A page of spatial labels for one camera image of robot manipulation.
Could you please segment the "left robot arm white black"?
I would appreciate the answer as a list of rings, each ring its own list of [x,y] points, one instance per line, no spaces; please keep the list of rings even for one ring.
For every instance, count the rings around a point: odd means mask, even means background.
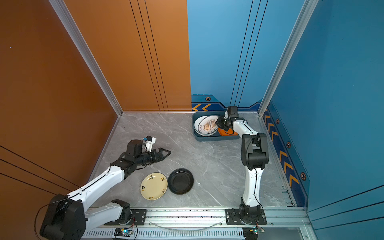
[[[171,151],[164,148],[153,149],[155,141],[151,136],[131,140],[126,151],[95,179],[67,195],[54,196],[45,206],[47,211],[41,228],[35,230],[37,237],[48,240],[79,240],[85,233],[109,222],[135,225],[131,205],[125,201],[113,200],[93,210],[90,207],[135,171],[161,162],[171,154]]]

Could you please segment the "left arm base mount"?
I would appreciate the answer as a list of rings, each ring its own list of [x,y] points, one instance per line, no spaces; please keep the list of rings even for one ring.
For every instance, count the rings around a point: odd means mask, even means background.
[[[121,226],[143,226],[147,215],[146,209],[130,209],[123,210],[121,216],[115,220],[106,223],[106,226],[121,225]]]

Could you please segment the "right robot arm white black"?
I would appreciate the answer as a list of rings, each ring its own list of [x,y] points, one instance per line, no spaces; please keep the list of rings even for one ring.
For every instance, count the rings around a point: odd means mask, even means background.
[[[233,130],[242,140],[241,161],[246,169],[245,190],[239,206],[240,219],[245,225],[266,225],[264,207],[260,201],[262,174],[269,163],[266,134],[259,133],[241,118],[236,106],[227,108],[216,121],[219,129]]]

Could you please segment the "cream yellow plate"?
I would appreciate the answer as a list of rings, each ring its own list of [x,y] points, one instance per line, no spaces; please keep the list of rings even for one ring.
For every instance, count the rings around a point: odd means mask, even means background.
[[[144,178],[140,192],[144,199],[154,201],[161,198],[168,189],[168,179],[161,173],[152,173]]]

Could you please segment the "white plate quatrefoil motif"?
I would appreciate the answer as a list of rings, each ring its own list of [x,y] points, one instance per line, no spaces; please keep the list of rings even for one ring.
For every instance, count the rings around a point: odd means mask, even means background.
[[[205,119],[207,118],[207,116],[201,116],[199,118],[197,118],[194,122],[194,128],[195,128],[195,131],[199,134],[199,135],[205,135],[208,133],[208,131],[210,130],[210,127],[205,127],[206,125],[206,121]]]

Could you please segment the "left aluminium corner post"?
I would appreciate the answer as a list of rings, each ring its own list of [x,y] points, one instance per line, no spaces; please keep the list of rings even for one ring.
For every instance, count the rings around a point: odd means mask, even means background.
[[[97,63],[97,60],[95,59],[85,38],[83,37],[79,27],[72,17],[67,5],[63,0],[49,0],[49,2],[59,17],[61,23],[65,27],[73,43],[75,44],[76,48],[78,49],[79,53],[81,54],[83,60],[87,64],[89,70],[105,94],[113,110],[118,117],[121,117],[123,114],[123,109],[118,102],[112,88],[110,87],[105,75],[103,74],[99,64]]]

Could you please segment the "circuit board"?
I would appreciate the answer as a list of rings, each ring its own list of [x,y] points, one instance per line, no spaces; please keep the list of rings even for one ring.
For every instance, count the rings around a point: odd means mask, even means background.
[[[113,234],[114,239],[128,240],[135,237],[135,231],[128,228],[116,228]]]
[[[245,240],[257,240],[261,233],[264,233],[263,228],[242,228]]]

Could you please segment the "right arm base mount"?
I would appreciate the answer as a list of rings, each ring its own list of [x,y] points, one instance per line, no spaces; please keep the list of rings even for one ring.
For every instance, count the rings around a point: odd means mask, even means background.
[[[267,217],[262,209],[251,209],[249,211],[241,211],[240,209],[225,210],[226,224],[234,225],[267,225]]]

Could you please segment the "black plate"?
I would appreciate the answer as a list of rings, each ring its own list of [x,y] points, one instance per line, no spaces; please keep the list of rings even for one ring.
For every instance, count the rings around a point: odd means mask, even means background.
[[[176,194],[183,195],[189,192],[194,185],[194,176],[191,171],[179,168],[168,177],[168,189]]]

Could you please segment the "teal plastic bin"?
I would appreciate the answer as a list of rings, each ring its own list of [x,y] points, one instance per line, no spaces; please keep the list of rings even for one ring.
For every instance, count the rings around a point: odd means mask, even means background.
[[[224,111],[196,112],[193,114],[193,134],[199,142],[236,140],[240,136],[233,130],[225,131],[216,125]]]

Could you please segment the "left circuit board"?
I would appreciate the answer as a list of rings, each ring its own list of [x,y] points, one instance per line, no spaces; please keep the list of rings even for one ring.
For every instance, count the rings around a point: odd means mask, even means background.
[[[113,234],[114,239],[128,240],[135,237],[135,231],[128,228],[116,228]]]

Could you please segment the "sunburst plate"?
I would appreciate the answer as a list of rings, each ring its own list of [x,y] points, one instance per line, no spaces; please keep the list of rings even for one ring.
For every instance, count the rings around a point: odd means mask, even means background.
[[[207,116],[207,118],[205,119],[206,121],[205,127],[210,127],[210,130],[208,131],[207,134],[211,134],[218,129],[218,126],[216,125],[216,121],[218,117],[219,116],[217,115],[211,115],[211,116]]]

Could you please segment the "right circuit board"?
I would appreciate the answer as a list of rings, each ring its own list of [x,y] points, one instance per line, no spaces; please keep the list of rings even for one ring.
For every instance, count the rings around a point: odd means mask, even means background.
[[[264,233],[263,228],[242,228],[245,240],[257,240],[261,233]]]

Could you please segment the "orange plate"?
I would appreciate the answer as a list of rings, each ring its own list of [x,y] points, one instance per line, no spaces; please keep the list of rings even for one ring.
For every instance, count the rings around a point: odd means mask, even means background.
[[[218,128],[218,132],[219,132],[220,136],[222,136],[222,137],[229,137],[229,136],[237,136],[238,135],[238,133],[236,133],[232,129],[223,130],[223,129]]]

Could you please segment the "right aluminium corner post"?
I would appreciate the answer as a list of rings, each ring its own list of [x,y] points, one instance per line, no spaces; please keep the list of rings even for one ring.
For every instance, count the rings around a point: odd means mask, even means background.
[[[313,15],[313,12],[318,4],[319,0],[306,0],[304,1],[303,7],[299,13],[299,16],[295,22],[289,39],[286,43],[284,51],[278,62],[278,65],[274,71],[271,81],[267,87],[263,100],[258,110],[260,117],[264,115],[272,97],[284,75],[284,72],[295,52],[295,49]]]

